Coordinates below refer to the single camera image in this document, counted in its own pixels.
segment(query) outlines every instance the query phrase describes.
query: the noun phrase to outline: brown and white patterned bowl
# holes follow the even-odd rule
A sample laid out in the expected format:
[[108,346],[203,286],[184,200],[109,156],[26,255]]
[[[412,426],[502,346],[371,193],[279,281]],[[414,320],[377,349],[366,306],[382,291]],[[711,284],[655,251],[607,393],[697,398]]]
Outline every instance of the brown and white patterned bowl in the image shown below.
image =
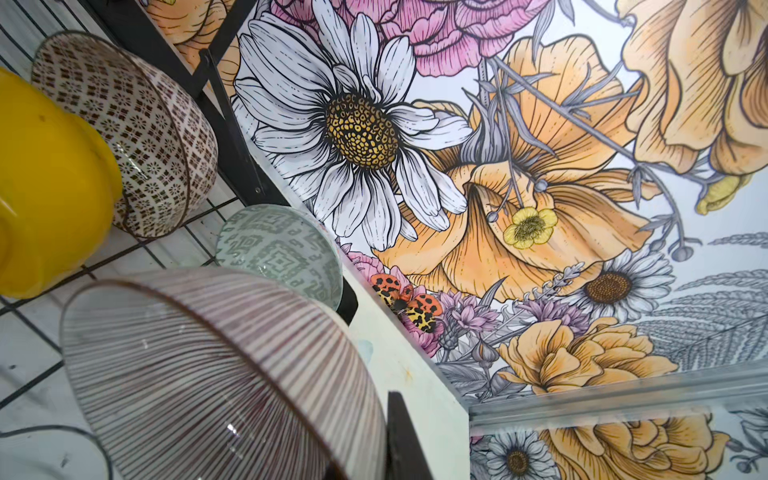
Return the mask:
[[334,315],[243,271],[164,270],[84,287],[61,347],[126,480],[382,480],[384,412]]
[[99,37],[63,31],[35,54],[31,83],[107,141],[123,177],[114,224],[157,238],[179,227],[216,180],[216,136],[165,73]]

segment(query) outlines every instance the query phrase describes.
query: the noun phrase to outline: white daisy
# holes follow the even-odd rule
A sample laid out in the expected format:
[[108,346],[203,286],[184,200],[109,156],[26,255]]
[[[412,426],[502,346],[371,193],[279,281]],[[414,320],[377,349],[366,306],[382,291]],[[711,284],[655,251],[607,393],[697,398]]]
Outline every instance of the white daisy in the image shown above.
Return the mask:
[[315,0],[317,45],[300,28],[265,13],[240,36],[255,78],[235,81],[260,123],[253,140],[314,214],[348,237],[362,225],[369,245],[384,250],[416,232],[398,208],[392,180],[417,219],[446,230],[443,209],[460,214],[466,199],[419,151],[462,143],[464,118],[403,103],[415,74],[407,37],[384,45],[360,14],[349,31],[327,0]]
[[488,441],[491,480],[556,480],[560,469],[537,432],[502,432]]
[[629,249],[603,264],[598,278],[587,282],[567,300],[583,310],[590,318],[614,316],[619,321],[640,319],[643,313],[659,307],[656,299],[670,294],[672,266],[660,252],[651,252],[648,245],[632,253]]

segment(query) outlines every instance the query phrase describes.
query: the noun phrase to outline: brown flower center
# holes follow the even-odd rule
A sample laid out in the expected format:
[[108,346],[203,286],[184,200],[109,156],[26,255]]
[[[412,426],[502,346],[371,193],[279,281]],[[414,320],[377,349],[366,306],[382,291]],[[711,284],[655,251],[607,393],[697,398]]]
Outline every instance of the brown flower center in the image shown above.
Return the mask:
[[632,290],[632,280],[623,273],[608,272],[584,285],[587,296],[596,303],[616,303],[627,298]]
[[515,475],[523,475],[528,471],[528,456],[524,452],[515,450],[507,454],[507,466]]
[[546,227],[544,220],[538,216],[526,218],[515,229],[515,241],[534,239]]
[[378,170],[395,161],[395,126],[367,98],[345,94],[326,109],[326,131],[345,160]]

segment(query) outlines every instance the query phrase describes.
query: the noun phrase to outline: yellow bowl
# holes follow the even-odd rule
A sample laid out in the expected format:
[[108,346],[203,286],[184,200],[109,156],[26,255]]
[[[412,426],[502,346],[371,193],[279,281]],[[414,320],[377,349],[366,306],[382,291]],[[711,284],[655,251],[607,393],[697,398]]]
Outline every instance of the yellow bowl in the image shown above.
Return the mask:
[[121,176],[98,132],[3,68],[0,104],[0,295],[30,298],[104,241]]

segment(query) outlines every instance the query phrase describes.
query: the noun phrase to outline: small yellow flower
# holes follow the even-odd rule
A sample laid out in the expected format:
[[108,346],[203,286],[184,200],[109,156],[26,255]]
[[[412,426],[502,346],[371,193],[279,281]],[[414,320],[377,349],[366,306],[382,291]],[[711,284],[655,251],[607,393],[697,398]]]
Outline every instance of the small yellow flower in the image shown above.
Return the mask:
[[750,182],[751,178],[752,174],[727,175],[724,179],[711,184],[707,194],[696,205],[696,212],[699,215],[706,215],[725,207],[736,196],[736,192]]
[[542,245],[549,241],[557,223],[554,210],[522,208],[512,216],[512,224],[504,230],[504,242],[518,250],[531,248],[534,243]]

